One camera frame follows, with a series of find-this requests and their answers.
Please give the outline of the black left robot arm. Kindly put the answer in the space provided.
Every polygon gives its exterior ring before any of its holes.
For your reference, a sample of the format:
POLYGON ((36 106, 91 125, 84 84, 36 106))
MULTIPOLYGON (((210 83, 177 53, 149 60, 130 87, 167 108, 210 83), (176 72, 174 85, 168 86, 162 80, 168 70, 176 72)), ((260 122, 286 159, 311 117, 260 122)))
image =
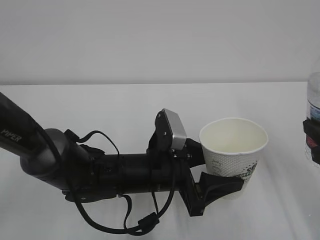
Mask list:
POLYGON ((203 172, 195 182, 191 168, 203 165, 200 143, 187 138, 177 113, 162 109, 146 153, 106 154, 86 145, 71 130, 48 128, 47 135, 60 155, 56 160, 32 117, 5 95, 0 97, 0 146, 19 156, 22 170, 62 191, 73 201, 69 178, 82 203, 112 199, 122 194, 178 191, 188 213, 201 216, 213 201, 238 192, 239 177, 203 172))

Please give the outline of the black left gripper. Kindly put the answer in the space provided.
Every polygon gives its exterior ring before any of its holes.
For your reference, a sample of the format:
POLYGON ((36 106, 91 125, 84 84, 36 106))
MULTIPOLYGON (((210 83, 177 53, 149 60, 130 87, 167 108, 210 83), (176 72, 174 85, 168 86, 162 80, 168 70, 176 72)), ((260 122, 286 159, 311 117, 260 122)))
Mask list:
POLYGON ((178 191, 186 206, 189 216, 204 214, 205 207, 229 194, 243 188, 244 180, 240 177, 216 176, 202 172, 199 182, 195 182, 191 168, 205 164, 202 145, 187 138, 182 150, 158 151, 147 149, 148 183, 146 191, 178 191))

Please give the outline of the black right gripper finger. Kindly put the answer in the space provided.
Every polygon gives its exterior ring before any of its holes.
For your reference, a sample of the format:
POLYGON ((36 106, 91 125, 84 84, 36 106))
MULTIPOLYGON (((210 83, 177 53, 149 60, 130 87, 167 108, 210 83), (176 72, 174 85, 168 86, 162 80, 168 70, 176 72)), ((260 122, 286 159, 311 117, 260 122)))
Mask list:
POLYGON ((303 121, 303 131, 306 135, 306 145, 310 150, 311 160, 320 164, 320 123, 306 119, 303 121))

